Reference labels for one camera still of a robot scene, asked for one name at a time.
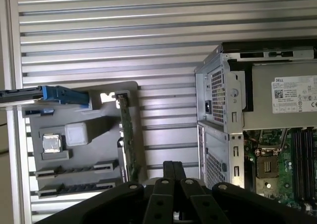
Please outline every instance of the ram slot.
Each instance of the ram slot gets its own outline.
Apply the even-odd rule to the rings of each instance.
[[[306,130],[302,132],[303,138],[303,162],[304,162],[304,183],[305,183],[305,201],[315,199],[315,171],[313,155],[313,132]]]
[[[301,138],[301,131],[294,131],[292,133],[293,191],[295,200],[298,202],[302,202],[305,199]]]

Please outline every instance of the circuit board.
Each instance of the circuit board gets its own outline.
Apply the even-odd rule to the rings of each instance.
[[[317,150],[317,131],[313,133],[313,158],[316,157]],[[276,200],[279,203],[293,207],[299,210],[303,209],[303,203],[297,202],[294,195],[294,142],[292,140],[292,129],[268,129],[251,130],[244,133],[244,151],[245,157],[251,161],[257,170],[254,178],[256,192],[267,198]],[[270,163],[276,167],[276,173],[266,173],[266,171],[275,172],[274,167],[263,165],[263,162]],[[314,163],[314,181],[315,197],[317,197],[317,159]],[[306,210],[307,213],[317,216],[314,208]]]
[[[136,161],[134,149],[133,125],[129,111],[129,100],[126,94],[117,95],[117,100],[121,110],[122,130],[123,130],[123,145],[126,153],[126,166],[128,172],[128,181],[138,182],[138,173],[141,166]]]

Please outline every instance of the screw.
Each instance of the screw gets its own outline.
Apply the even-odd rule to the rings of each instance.
[[[239,95],[239,91],[237,89],[231,89],[230,95],[236,98]]]
[[[187,180],[185,181],[185,183],[187,183],[187,184],[193,184],[194,182],[193,182],[191,179],[187,179]]]
[[[218,186],[219,189],[226,190],[228,187],[224,184]]]

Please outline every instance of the metal slot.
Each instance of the metal slot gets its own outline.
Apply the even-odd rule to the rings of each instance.
[[[205,112],[207,114],[212,114],[212,111],[211,111],[211,100],[207,100],[205,101]]]
[[[237,121],[238,121],[237,112],[233,112],[233,113],[231,114],[231,116],[232,116],[232,122],[237,122]]]
[[[38,191],[39,198],[57,197],[59,195],[67,195],[72,193],[83,193],[90,191],[107,190],[116,187],[117,179],[100,180],[98,183],[77,184],[65,186],[48,185]]]
[[[277,53],[277,52],[269,52],[268,53],[268,57],[293,57],[294,53],[292,51],[288,51],[288,52],[281,52],[281,53]]]
[[[263,52],[240,53],[240,58],[259,58],[264,57]]]
[[[233,147],[233,156],[238,157],[239,156],[239,147],[234,146]]]
[[[238,166],[234,167],[234,176],[235,177],[240,176],[240,171],[239,171],[239,167]]]
[[[37,180],[55,178],[58,176],[72,176],[72,175],[85,175],[84,173],[94,172],[94,173],[106,173],[113,172],[118,166],[118,160],[97,162],[93,166],[82,167],[82,168],[69,168],[62,169],[61,166],[54,168],[44,168],[35,172]]]

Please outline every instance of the white label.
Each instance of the white label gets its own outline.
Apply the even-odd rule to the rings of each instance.
[[[273,113],[316,112],[317,76],[275,78],[272,103]]]

